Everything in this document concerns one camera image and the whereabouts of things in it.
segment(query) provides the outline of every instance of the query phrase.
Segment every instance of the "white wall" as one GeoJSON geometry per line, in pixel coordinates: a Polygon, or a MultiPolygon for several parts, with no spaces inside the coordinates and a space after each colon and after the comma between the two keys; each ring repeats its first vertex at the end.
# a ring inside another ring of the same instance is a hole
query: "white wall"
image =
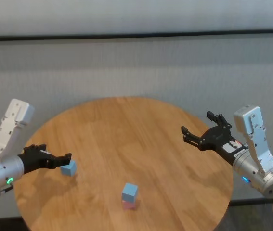
{"type": "MultiPolygon", "coordinates": [[[[234,123],[238,108],[259,105],[273,153],[273,35],[0,43],[0,118],[14,97],[36,107],[16,153],[54,115],[110,96],[167,101],[210,126],[207,110],[234,123]]],[[[259,196],[238,179],[234,188],[233,199],[259,196]]],[[[9,193],[0,217],[13,216],[9,193]]]]}
{"type": "Polygon", "coordinates": [[[273,0],[0,0],[0,35],[273,29],[273,0]]]}

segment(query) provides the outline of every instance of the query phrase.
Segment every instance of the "light blue cube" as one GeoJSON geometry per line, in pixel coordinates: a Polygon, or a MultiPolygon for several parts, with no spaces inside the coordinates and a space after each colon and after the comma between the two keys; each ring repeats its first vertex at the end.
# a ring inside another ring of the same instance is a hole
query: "light blue cube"
{"type": "Polygon", "coordinates": [[[77,165],[75,164],[74,160],[70,160],[70,164],[61,166],[60,170],[63,175],[72,177],[77,170],[77,165]]]}
{"type": "Polygon", "coordinates": [[[130,203],[135,203],[138,194],[138,186],[130,183],[126,183],[121,193],[121,200],[130,203]]]}

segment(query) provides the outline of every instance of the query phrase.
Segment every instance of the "wooden table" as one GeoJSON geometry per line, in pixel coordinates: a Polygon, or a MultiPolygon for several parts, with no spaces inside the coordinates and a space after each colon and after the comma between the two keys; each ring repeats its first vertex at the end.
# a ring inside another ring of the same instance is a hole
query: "wooden table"
{"type": "Polygon", "coordinates": [[[232,194],[232,169],[212,151],[182,141],[207,127],[171,104],[111,98],[71,108],[44,124],[28,145],[72,153],[74,177],[40,169],[15,183],[32,231],[211,231],[232,194]],[[123,210],[126,182],[139,186],[137,209],[123,210]]]}

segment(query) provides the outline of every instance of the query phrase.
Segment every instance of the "cube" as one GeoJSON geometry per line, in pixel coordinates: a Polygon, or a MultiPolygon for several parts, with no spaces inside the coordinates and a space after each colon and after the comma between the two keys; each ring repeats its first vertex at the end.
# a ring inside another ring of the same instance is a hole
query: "cube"
{"type": "Polygon", "coordinates": [[[61,166],[60,170],[63,175],[72,177],[77,170],[77,165],[74,160],[70,160],[70,164],[61,166]]]}
{"type": "Polygon", "coordinates": [[[122,206],[124,209],[129,209],[129,208],[135,208],[136,204],[135,203],[130,203],[127,201],[122,201],[122,206]]]}
{"type": "Polygon", "coordinates": [[[138,194],[138,186],[130,183],[126,183],[121,193],[121,200],[135,203],[138,194]]]}

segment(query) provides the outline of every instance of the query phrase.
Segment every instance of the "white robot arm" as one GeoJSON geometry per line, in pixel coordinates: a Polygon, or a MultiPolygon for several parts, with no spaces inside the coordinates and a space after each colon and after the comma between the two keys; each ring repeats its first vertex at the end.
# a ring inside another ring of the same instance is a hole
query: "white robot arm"
{"type": "Polygon", "coordinates": [[[269,150],[266,127],[263,124],[260,108],[247,105],[234,114],[239,132],[243,133],[247,144],[241,144],[231,136],[231,125],[222,114],[207,112],[207,118],[217,126],[197,137],[182,126],[183,140],[201,151],[214,150],[251,187],[267,198],[273,198],[273,156],[269,150]]]}
{"type": "Polygon", "coordinates": [[[19,155],[8,155],[21,129],[30,123],[34,107],[12,99],[0,126],[0,196],[13,188],[13,182],[38,168],[54,169],[68,165],[71,154],[55,157],[46,151],[46,145],[31,145],[19,155]]]}

